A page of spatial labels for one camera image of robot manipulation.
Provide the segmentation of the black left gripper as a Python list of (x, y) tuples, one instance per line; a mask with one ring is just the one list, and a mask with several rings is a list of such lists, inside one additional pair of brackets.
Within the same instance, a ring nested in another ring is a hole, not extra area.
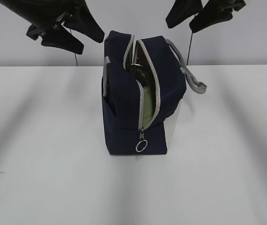
[(83, 53), (83, 43), (61, 26), (64, 20), (67, 28), (97, 43), (104, 41), (104, 32), (84, 0), (0, 0), (0, 4), (38, 29), (50, 29), (42, 36), (42, 46)]

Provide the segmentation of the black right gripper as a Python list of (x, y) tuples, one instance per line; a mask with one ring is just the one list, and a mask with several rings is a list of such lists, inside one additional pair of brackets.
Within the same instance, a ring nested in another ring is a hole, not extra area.
[(204, 8), (201, 0), (175, 0), (165, 20), (167, 27), (172, 29), (198, 13), (189, 23), (192, 33), (196, 33), (217, 23), (231, 20), (232, 11), (239, 11), (244, 6), (244, 0), (209, 0)]

